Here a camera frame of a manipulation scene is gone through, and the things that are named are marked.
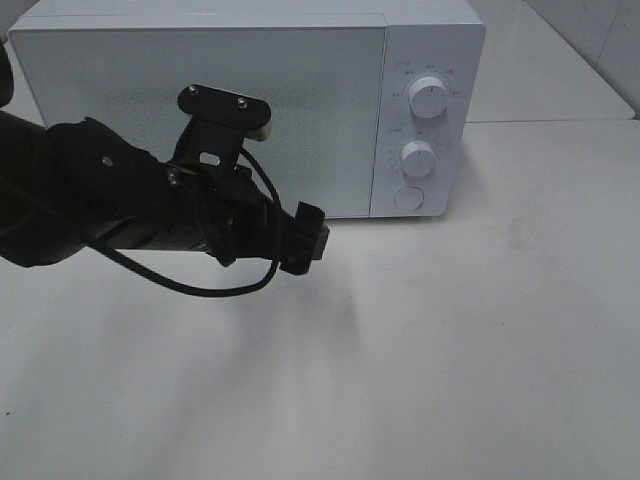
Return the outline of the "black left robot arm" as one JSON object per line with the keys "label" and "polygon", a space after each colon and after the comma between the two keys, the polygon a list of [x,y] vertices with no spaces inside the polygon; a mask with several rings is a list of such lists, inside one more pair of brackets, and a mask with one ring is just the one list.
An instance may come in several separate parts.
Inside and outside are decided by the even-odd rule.
{"label": "black left robot arm", "polygon": [[269,105],[192,85],[189,121],[163,162],[103,123],[43,127],[1,116],[1,254],[22,267],[58,263],[96,245],[195,251],[228,266],[262,258],[293,275],[322,257],[324,212],[286,212],[246,140],[266,137]]}

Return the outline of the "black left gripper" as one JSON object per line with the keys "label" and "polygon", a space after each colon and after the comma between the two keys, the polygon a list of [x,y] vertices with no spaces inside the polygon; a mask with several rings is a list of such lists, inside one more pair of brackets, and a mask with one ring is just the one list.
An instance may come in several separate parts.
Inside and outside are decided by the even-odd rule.
{"label": "black left gripper", "polygon": [[228,267],[239,259],[275,261],[292,275],[322,259],[330,229],[325,212],[299,202],[291,215],[254,183],[250,169],[206,164],[168,168],[167,249],[199,252]]}

